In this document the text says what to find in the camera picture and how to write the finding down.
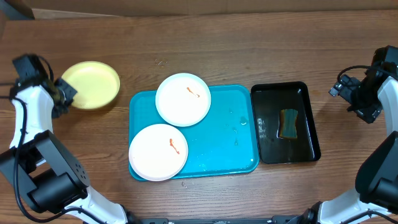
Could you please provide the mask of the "yellow-green plate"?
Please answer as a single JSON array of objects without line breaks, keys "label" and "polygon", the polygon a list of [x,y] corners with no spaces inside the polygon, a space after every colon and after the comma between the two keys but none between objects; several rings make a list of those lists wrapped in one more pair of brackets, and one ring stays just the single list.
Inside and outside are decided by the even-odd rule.
[{"label": "yellow-green plate", "polygon": [[85,61],[68,68],[62,75],[77,94],[72,106],[93,110],[106,106],[118,95],[121,81],[111,66],[97,61]]}]

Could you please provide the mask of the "yellow green sponge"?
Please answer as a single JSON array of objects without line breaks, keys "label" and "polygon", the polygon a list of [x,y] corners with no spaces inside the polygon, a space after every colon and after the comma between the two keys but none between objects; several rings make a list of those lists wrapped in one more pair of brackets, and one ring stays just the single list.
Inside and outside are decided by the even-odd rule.
[{"label": "yellow green sponge", "polygon": [[281,139],[297,139],[297,117],[295,109],[284,109],[279,113],[278,137]]}]

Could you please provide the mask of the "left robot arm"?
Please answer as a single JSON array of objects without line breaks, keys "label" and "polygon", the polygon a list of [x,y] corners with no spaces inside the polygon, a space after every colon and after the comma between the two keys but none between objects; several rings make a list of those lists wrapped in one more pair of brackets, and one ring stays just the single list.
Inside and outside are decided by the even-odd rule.
[{"label": "left robot arm", "polygon": [[12,63],[18,78],[7,99],[15,107],[16,128],[9,150],[1,154],[1,173],[22,214],[36,223],[62,215],[83,223],[139,223],[91,186],[84,167],[53,133],[52,120],[68,112],[76,90],[54,79],[39,55],[24,54]]}]

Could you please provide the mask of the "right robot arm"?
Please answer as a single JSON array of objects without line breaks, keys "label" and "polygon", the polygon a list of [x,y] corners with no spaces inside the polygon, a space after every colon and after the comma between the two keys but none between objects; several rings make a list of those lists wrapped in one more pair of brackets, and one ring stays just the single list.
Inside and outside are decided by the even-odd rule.
[{"label": "right robot arm", "polygon": [[396,222],[390,215],[397,213],[397,47],[377,49],[371,65],[363,69],[362,81],[343,69],[329,93],[346,100],[347,110],[367,123],[384,113],[387,138],[361,165],[353,189],[317,202],[287,223],[361,223],[373,217]]}]

